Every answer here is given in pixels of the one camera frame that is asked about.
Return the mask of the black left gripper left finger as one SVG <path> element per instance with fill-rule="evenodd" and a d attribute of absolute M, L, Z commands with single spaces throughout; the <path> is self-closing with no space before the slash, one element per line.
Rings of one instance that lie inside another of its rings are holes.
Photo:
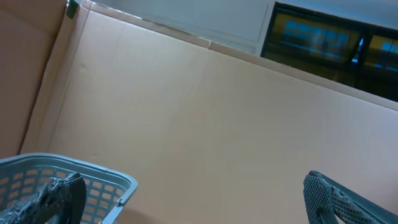
<path fill-rule="evenodd" d="M 1 212 L 1 223 L 42 224 L 80 223 L 85 209 L 87 189 L 84 178 L 72 173 L 64 179 L 54 178 L 38 192 Z"/>

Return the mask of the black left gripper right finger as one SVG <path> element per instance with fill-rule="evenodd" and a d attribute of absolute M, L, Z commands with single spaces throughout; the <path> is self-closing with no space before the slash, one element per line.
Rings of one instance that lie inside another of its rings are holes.
<path fill-rule="evenodd" d="M 303 197 L 310 224 L 393 224 L 397 215 L 372 203 L 329 177 L 312 170 L 303 182 Z"/>

